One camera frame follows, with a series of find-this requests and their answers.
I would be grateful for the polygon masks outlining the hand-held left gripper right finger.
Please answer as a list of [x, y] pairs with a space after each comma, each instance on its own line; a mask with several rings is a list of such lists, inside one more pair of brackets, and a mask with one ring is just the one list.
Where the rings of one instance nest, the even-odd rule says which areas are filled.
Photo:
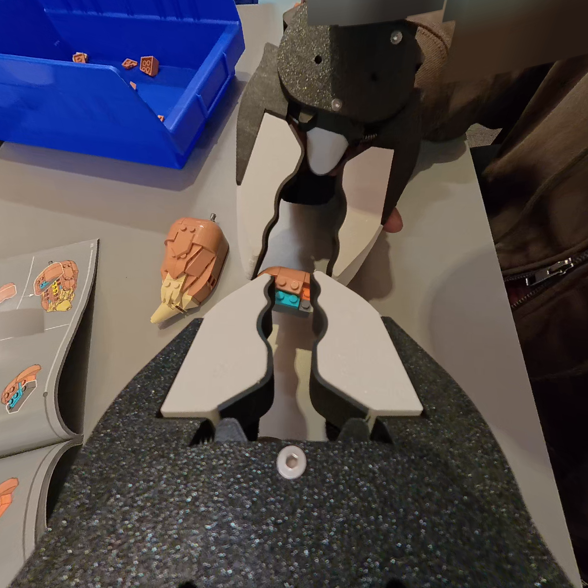
[[311, 275], [310, 397], [326, 420], [420, 416], [423, 406], [380, 313], [327, 274]]

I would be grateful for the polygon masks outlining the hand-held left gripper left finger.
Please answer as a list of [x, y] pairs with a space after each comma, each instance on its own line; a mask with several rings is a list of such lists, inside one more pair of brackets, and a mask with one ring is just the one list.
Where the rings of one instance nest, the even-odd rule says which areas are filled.
[[211, 308], [160, 408], [163, 417], [258, 420], [274, 397], [275, 279], [257, 277]]

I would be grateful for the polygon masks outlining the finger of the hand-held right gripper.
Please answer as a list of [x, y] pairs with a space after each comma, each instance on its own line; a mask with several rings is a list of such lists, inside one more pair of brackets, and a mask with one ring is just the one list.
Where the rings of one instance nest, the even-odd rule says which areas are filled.
[[382, 232], [394, 151], [372, 146], [347, 160], [334, 195], [320, 206], [320, 229], [330, 245], [327, 275], [350, 281]]
[[303, 156], [303, 144], [291, 124], [264, 114], [236, 191], [239, 255], [246, 279], [259, 272], [279, 216], [282, 188], [298, 172]]

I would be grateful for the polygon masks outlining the small brown blue brick assembly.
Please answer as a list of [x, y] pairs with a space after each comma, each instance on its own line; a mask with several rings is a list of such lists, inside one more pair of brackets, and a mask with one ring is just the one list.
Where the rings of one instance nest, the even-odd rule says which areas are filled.
[[273, 266], [258, 276], [271, 275], [275, 283], [275, 311], [306, 316], [313, 312], [311, 273], [285, 266]]

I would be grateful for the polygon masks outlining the brown tan brick model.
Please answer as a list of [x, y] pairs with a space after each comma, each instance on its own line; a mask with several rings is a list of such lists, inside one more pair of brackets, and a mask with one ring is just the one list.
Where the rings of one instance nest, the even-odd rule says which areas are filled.
[[214, 213], [208, 219], [178, 219], [164, 244], [160, 305], [151, 317], [156, 325], [201, 306], [215, 289], [229, 252]]

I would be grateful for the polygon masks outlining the blue plastic bin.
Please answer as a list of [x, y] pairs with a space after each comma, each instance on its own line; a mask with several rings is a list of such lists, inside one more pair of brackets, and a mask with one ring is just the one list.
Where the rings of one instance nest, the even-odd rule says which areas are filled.
[[1, 1], [1, 141], [183, 168], [244, 50], [234, 1]]

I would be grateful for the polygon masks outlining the person's right forearm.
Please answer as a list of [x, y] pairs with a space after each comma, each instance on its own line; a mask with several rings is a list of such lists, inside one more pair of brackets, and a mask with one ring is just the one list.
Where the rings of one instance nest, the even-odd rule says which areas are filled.
[[501, 135], [506, 136], [554, 65], [551, 62], [480, 79], [446, 82], [443, 71], [454, 22], [441, 23], [427, 13], [410, 20], [417, 25], [416, 40], [423, 53], [415, 88], [422, 93], [422, 136], [427, 141], [458, 138], [475, 123], [501, 129]]

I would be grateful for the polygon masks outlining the grey desk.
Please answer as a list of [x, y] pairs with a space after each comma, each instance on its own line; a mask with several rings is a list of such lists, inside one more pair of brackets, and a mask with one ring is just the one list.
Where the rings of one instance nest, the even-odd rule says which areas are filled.
[[[88, 360], [84, 441], [128, 381], [195, 316], [242, 286], [236, 241], [237, 103], [264, 44], [282, 34], [289, 1], [238, 6], [246, 49], [236, 79], [178, 171], [13, 143], [1, 147], [1, 257], [99, 239], [93, 304], [84, 316]], [[569, 532], [503, 288], [465, 138], [424, 143], [399, 209], [404, 228], [380, 237], [350, 287], [393, 318], [468, 394], [489, 423], [537, 528], [579, 587]], [[179, 217], [217, 214], [230, 242], [213, 296], [163, 329], [163, 241]]]

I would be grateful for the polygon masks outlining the grey instruction booklet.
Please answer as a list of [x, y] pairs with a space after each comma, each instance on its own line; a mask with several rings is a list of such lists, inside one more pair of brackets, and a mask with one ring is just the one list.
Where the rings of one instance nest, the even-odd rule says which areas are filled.
[[23, 565], [47, 528], [60, 461], [82, 442], [59, 381], [91, 296], [99, 240], [1, 261], [1, 575]]

